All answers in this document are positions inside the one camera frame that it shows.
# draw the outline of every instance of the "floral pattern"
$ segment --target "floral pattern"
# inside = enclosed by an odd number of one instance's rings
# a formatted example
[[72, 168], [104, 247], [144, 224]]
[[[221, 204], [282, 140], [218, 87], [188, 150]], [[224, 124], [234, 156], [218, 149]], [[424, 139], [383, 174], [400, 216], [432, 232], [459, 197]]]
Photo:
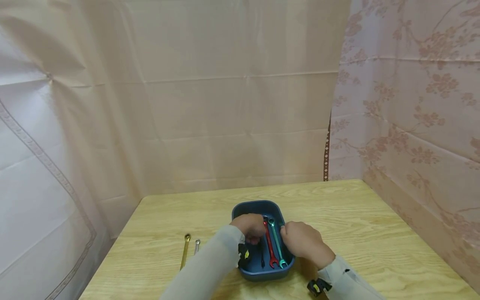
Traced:
[[[425, 7], [429, 13], [418, 14]], [[419, 235], [451, 240], [434, 250], [480, 292], [480, 134], [472, 136], [480, 0], [353, 0], [351, 12], [332, 108], [330, 180], [352, 178], [361, 166], [362, 178]], [[392, 184], [412, 201], [388, 191]]]

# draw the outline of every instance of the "blue plastic tray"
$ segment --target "blue plastic tray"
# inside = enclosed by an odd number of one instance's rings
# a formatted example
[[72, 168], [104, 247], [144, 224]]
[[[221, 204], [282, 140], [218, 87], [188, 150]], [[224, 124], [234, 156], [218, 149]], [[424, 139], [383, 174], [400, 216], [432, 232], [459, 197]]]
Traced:
[[[249, 201], [236, 205], [232, 210], [232, 220], [238, 216], [244, 214], [261, 214], [269, 218], [275, 219], [275, 231], [280, 240], [280, 247], [282, 249], [283, 259], [287, 262], [287, 266], [283, 269], [277, 264], [274, 264], [274, 268], [270, 267], [270, 252], [268, 251], [268, 245], [266, 236], [263, 236], [260, 243], [264, 253], [265, 267], [262, 268], [261, 264], [261, 252], [258, 245], [247, 244], [247, 248], [250, 252], [252, 260], [245, 268], [239, 267], [240, 274], [249, 281], [268, 281], [281, 279], [287, 276], [288, 271], [295, 262], [295, 257], [288, 251], [283, 244], [283, 240], [280, 236], [280, 227], [285, 224], [280, 208], [277, 204], [269, 200]], [[275, 245], [275, 239], [273, 237], [272, 228], [268, 228], [270, 231], [270, 239], [272, 240], [272, 246], [274, 249], [275, 257], [280, 260], [278, 251]]]

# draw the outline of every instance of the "screwdriver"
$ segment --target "screwdriver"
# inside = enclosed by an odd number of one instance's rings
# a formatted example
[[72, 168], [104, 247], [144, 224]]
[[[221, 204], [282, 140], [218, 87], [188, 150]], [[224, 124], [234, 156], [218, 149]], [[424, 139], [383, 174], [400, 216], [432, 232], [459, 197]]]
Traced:
[[258, 242], [258, 247], [260, 248], [260, 253], [262, 254], [262, 269], [265, 268], [265, 259], [264, 259], [264, 247], [262, 245], [262, 239]]

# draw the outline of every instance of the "red wrench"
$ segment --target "red wrench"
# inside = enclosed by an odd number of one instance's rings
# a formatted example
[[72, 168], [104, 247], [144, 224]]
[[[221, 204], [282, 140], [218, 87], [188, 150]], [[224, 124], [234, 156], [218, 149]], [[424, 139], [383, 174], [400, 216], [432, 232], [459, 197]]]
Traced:
[[274, 269], [273, 264], [280, 266], [278, 263], [278, 259], [275, 257], [275, 253], [273, 252], [272, 241], [270, 240], [270, 232], [268, 231], [268, 224], [267, 221], [264, 220], [265, 229], [267, 230], [267, 244], [268, 244], [268, 251], [270, 252], [270, 266]]

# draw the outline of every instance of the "teal wrench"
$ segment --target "teal wrench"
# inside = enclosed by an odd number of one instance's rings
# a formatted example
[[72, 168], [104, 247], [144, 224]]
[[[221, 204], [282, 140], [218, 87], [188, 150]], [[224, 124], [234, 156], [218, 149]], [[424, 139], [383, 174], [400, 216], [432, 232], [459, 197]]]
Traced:
[[288, 266], [287, 262], [283, 259], [283, 255], [282, 255], [282, 249], [280, 248], [280, 241], [278, 240], [278, 236], [276, 235], [276, 230], [275, 230], [275, 220], [273, 218], [269, 218], [268, 219], [268, 224], [270, 224], [270, 226], [272, 227], [272, 231], [273, 231], [273, 238], [275, 240], [275, 245], [276, 245], [276, 249], [278, 251], [278, 256], [280, 257], [280, 261], [278, 262], [278, 265], [280, 266], [280, 268], [284, 268], [286, 266]]

